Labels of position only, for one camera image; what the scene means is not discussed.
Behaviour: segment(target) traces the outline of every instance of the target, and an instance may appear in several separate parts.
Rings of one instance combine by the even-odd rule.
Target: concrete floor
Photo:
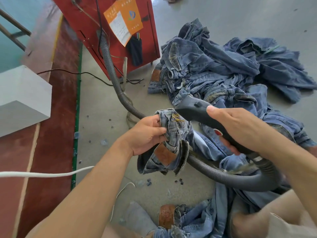
[[[211,40],[221,45],[235,36],[241,39],[250,36],[275,38],[280,45],[300,51],[301,63],[312,77],[317,77],[317,0],[183,0],[173,5],[165,0],[152,0],[152,5],[160,46],[176,36],[185,23],[198,17],[202,25],[210,30]],[[153,68],[148,64],[129,73],[130,79],[144,80],[137,85],[127,84],[126,87],[134,106],[146,115],[171,107],[166,95],[147,94]],[[86,49],[83,51],[82,71],[107,80]],[[268,99],[275,108],[302,121],[308,134],[317,140],[317,92],[304,94],[301,101],[294,105],[274,91],[269,92]],[[125,116],[126,110],[112,87],[89,75],[82,75],[78,148],[81,164],[77,164],[77,168],[95,165],[111,144],[128,130]],[[105,138],[108,146],[100,143]],[[186,165],[178,177],[172,173],[167,176],[161,173],[143,176],[137,172],[136,161],[137,157],[131,159],[125,176],[133,181],[151,178],[152,185],[128,186],[117,199],[113,222],[119,221],[132,200],[145,208],[153,221],[158,223],[158,211],[163,204],[196,204],[212,197],[214,182],[190,165]],[[77,174],[77,182],[85,175],[85,172]],[[183,179],[184,185],[174,183],[179,178]],[[124,178],[121,187],[128,182]]]

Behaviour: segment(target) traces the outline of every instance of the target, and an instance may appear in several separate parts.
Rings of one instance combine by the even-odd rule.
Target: green stripe
[[[81,60],[82,60],[82,43],[79,47],[79,63],[78,72],[81,73]],[[80,83],[81,75],[77,74],[77,97],[76,97],[76,118],[75,118],[75,132],[79,129],[79,106],[80,106]],[[77,150],[78,150],[78,139],[74,139],[74,156],[73,156],[73,171],[77,169]],[[76,186],[76,174],[72,176],[72,183],[70,189],[72,190]]]

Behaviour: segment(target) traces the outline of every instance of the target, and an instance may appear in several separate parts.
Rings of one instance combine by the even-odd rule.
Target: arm
[[[317,159],[243,108],[215,108],[208,114],[218,120],[238,143],[272,161],[290,182],[304,208],[317,224]],[[221,137],[233,153],[237,149]]]
[[[140,120],[112,145],[33,237],[100,238],[130,158],[166,140],[164,133],[158,115]]]

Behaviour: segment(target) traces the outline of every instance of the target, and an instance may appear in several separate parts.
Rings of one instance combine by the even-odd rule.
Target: white cube
[[[25,65],[0,73],[0,137],[51,116],[52,85]]]

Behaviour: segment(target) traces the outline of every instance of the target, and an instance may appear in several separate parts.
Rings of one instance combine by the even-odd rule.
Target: teal wall
[[[32,32],[36,19],[42,11],[42,7],[48,0],[0,0],[0,8],[11,15],[15,20]],[[7,20],[0,16],[0,23],[11,33],[19,31]],[[29,37],[19,37],[24,45]],[[2,32],[0,32],[0,73],[21,65],[24,52]]]

